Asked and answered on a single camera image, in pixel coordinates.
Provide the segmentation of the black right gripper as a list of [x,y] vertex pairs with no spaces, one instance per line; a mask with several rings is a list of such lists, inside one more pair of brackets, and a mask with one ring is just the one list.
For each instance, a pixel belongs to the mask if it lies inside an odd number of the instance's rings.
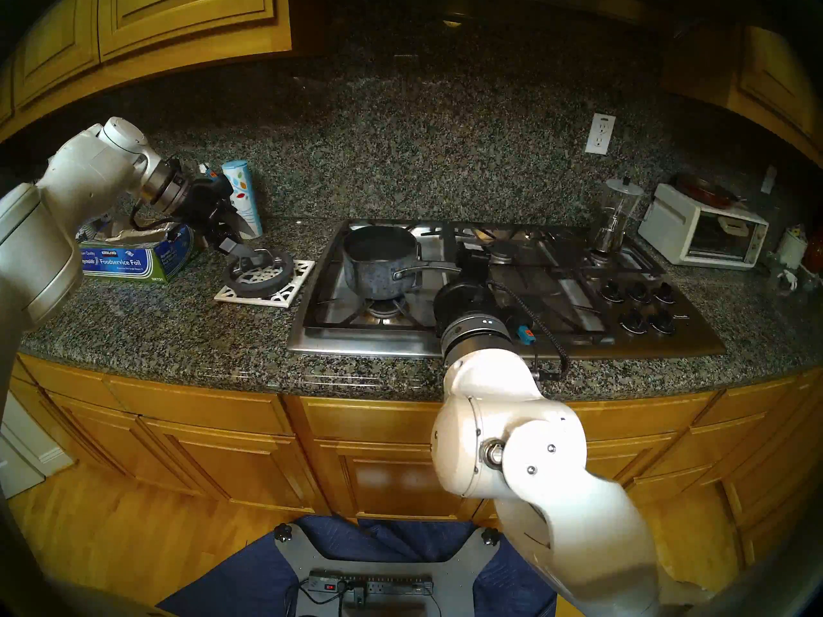
[[479,282],[450,282],[432,304],[438,338],[493,335],[510,338],[491,290]]

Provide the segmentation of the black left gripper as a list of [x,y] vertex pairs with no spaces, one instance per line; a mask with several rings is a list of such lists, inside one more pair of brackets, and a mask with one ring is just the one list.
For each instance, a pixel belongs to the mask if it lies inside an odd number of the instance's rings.
[[258,266],[258,253],[242,238],[258,233],[231,203],[233,188],[224,174],[191,179],[180,203],[180,220],[199,232],[216,251]]

